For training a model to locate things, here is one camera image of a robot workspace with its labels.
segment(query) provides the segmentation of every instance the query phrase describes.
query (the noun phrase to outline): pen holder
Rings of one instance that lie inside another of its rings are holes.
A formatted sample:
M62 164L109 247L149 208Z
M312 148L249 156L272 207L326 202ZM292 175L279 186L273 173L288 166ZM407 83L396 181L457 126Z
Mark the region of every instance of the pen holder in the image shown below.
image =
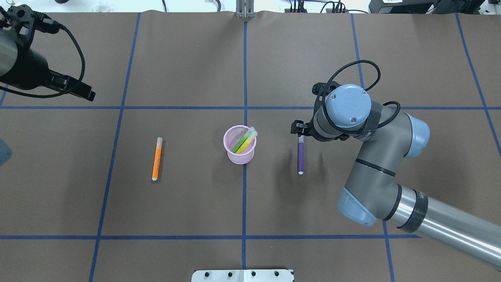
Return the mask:
M252 143L242 154L235 154L231 152L231 149L238 143L238 141L240 141L248 129L249 127L245 125L235 125L228 129L223 137L223 144L228 154L228 158L237 165L246 164L254 157L254 148L256 147L257 138L254 138Z

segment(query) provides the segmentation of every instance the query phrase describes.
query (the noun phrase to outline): blue joint cap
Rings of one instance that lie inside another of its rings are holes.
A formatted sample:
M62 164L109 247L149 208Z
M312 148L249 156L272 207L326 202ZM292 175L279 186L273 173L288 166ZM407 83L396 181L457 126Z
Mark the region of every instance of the blue joint cap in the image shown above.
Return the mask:
M0 166L8 161L12 156L12 150L7 144L0 139Z
M350 128L365 122L371 112L372 102L362 87L345 84L327 95L325 106L335 125Z
M405 114L409 117L412 126L412 141L410 143L409 152L405 155L405 158L412 159L419 156L424 147L428 144L428 140L430 139L430 128L424 121L408 113Z
M372 226L377 219L345 187L339 198L338 210L349 219L365 226Z

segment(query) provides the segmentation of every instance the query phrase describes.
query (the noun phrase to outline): grid line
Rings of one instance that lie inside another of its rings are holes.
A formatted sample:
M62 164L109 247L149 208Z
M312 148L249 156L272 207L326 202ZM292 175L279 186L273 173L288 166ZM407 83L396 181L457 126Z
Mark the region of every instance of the grid line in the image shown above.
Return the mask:
M0 240L97 240L97 235L0 235ZM344 240L420 239L414 234L347 235L101 235L100 240Z
M357 40L357 32L356 32L356 27L355 27L355 18L353 17L353 14L350 14L351 16L351 27L353 29L353 41L355 43L355 53L357 55L357 60L360 60L360 53L358 49L358 40ZM362 74L362 66L361 64L358 65L358 74L360 75L360 86L365 89L364 86L364 76ZM383 224L383 231L384 231L384 241L385 241L385 247L386 247L386 257L388 258L388 269L390 271L390 279L391 282L395 282L395 273L393 272L393 262L391 259L391 249L390 249L390 240L388 239L388 230L386 228L386 222L381 221Z
M468 47L466 46L466 40L464 39L464 33L463 33L463 28L461 26L461 20L459 19L458 13L456 13L456 21L457 21L457 27L459 28L459 34L461 35L461 41L463 43L464 53L466 55L466 58L468 59L468 64L469 64L470 69L471 69L471 74L473 75L473 78L475 80L476 88L478 90L478 94L480 96L480 100L482 101L482 105L483 105L484 110L485 110L485 115L486 115L487 121L489 123L490 131L492 132L492 137L494 138L494 142L496 143L497 152L498 152L499 156L501 157L501 147L499 146L499 140L497 139L496 130L494 129L494 125L492 124L492 120L490 118L490 114L489 114L489 111L487 109L487 104L485 102L485 99L484 99L484 96L482 93L482 88L480 87L480 83L478 82L478 78L476 76L475 68L473 67L473 63L471 62L471 58L470 58L470 55L468 52Z
M4 90L4 92L2 93L2 97L0 98L0 107L3 105L6 95L7 95L7 91Z
M395 282L395 272L393 271L393 260L391 259L390 239L388 238L388 228L386 221L383 221L384 243L386 245L386 256L388 257L388 267L390 269L390 280Z
M243 124L247 126L247 21L243 23ZM242 269L247 268L247 164L242 171Z
M121 109L121 106L0 106L1 109ZM312 110L312 106L124 106L126 110ZM501 107L402 106L404 110L501 110Z
M125 107L125 99L127 97L127 88L129 86L129 77L130 77L130 70L132 68L132 59L134 58L134 49L136 47L136 39L137 39L137 32L139 29L139 21L141 19L141 13L137 13L137 20L136 20L136 28L134 30L134 39L132 40L132 47L130 51L130 58L129 58L129 65L127 67L127 75L125 77L125 85L124 85L124 92L122 95L122 104L120 106L120 113L118 115L118 122L117 122L117 130L115 133L115 141L113 143L113 150L111 152L111 161L110 161L110 168L108 171L108 179L106 181L106 188L104 191L104 197L103 197L103 205L101 207L101 216L99 218L99 226L97 230L97 238L96 238L96 245L94 246L94 255L92 258L92 264L91 264L91 271L89 275L89 282L92 282L94 279L94 271L96 269L96 262L97 262L97 256L98 256L98 251L99 251L99 243L100 243L100 237L101 237L101 232L103 230L103 222L104 222L104 214L106 212L106 203L108 201L108 193L110 191L110 183L111 183L111 175L113 172L113 165L115 163L115 155L117 152L117 143L118 143L118 137L120 135L120 127L122 124L122 117L123 117L123 112L124 112L124 107Z
M350 19L351 19L351 29L353 31L353 43L355 44L355 55L357 56L357 60L360 60L360 53L358 52L357 30L355 28L355 18L353 17L353 14L350 14ZM365 88L364 75L362 74L362 65L357 64L357 66L358 66L358 75L360 76L360 86L362 86L362 88Z

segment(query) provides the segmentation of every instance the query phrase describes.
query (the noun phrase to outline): metal plate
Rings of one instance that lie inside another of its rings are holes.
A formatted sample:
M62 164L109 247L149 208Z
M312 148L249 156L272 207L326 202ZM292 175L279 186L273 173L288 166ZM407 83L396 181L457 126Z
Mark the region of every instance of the metal plate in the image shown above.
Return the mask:
M191 282L294 282L294 271L287 269L197 270Z

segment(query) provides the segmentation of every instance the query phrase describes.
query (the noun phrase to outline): wire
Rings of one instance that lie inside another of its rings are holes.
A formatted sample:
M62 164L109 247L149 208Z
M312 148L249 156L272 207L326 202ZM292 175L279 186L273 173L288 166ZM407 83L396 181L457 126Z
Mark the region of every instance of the wire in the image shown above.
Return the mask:
M68 28L66 28L62 24L59 24L59 27L62 30L64 30L68 34L68 36L71 38L71 41L73 41L73 43L75 44L75 47L77 48L78 54L80 55L80 59L82 60L82 69L80 71L80 77L78 78L77 83L72 88L70 88L70 89L61 91L59 93L50 94L50 95L29 94L29 93L24 93L24 92L16 91L16 90L8 89L8 88L1 87L1 86L0 86L0 90L3 90L5 92L9 92L9 93L12 93L12 94L17 94L17 95L20 95L20 96L24 96L24 97L30 97L30 98L54 98L54 97L62 96L64 94L66 94L66 93L70 93L73 89L77 88L80 85L80 82L82 82L82 79L84 78L84 74L85 74L84 53L82 53L82 49L80 49L80 45L78 45L77 40L75 39L75 37L73 36L73 34L71 34L70 30L68 30Z
M344 3L342 3L341 1L336 1L336 2L335 1L323 2L323 1L312 1L312 0L309 1L325 3L322 9L320 10L320 13L324 11L325 6L327 6L327 4L329 3L332 3L332 13L341 13L346 9L346 5L344 5Z
M329 3L332 3L332 10L334 10L334 1L329 1L329 2L325 2L324 6L320 10L320 13L322 13L324 11L325 6L327 6L327 4L329 4Z
M221 1L216 0L216 3L217 3L217 11L218 11L218 12L221 12Z
M371 89L372 87L374 87L374 85L376 85L378 82L379 82L379 79L381 78L381 70L379 69L379 67L376 65L376 63L372 62L372 61L369 61L369 60L357 60L355 62L351 62L349 64L346 64L344 66L342 66L339 70L337 70L332 76L331 78L327 81L327 83L325 84L325 87L324 87L324 90L322 91L322 93L320 93L321 97L322 97L322 111L324 112L324 116L326 118L326 120L329 122L329 124L337 131L341 132L341 133L346 133L346 134L361 134L364 132L364 127L365 125L360 128L359 130L346 130L346 129L343 129L343 128L340 128L339 126L335 125L331 118L329 117L329 114L327 113L327 107L325 105L325 97L327 96L327 88L328 86L331 84L331 82L334 80L334 78L340 73L342 72L343 70L345 70L346 68L348 67L351 67L353 65L358 65L358 64L361 64L361 63L366 63L366 64L369 64L371 66L373 66L376 71L377 71L377 78L376 78L376 81L374 81L374 83L372 83L369 87L365 88L364 90L365 91L368 91L369 89ZM393 115L391 115L391 117L389 117L387 120L385 120L384 122L378 124L377 128L381 128L387 124L389 124L397 115L398 113L400 112L400 103L396 102L396 101L389 101L389 102L386 102L383 104L383 106L387 106L387 105L396 105L397 106L397 109L395 110L395 112L393 113Z
M362 10L342 10L340 13L344 13L344 12L351 12L351 11L355 11L355 12L362 12L362 13L366 13L366 14L370 14L366 11L362 11Z
M300 13L306 13L306 10L305 10L305 0L299 0L299 2L301 3L301 11L300 11Z

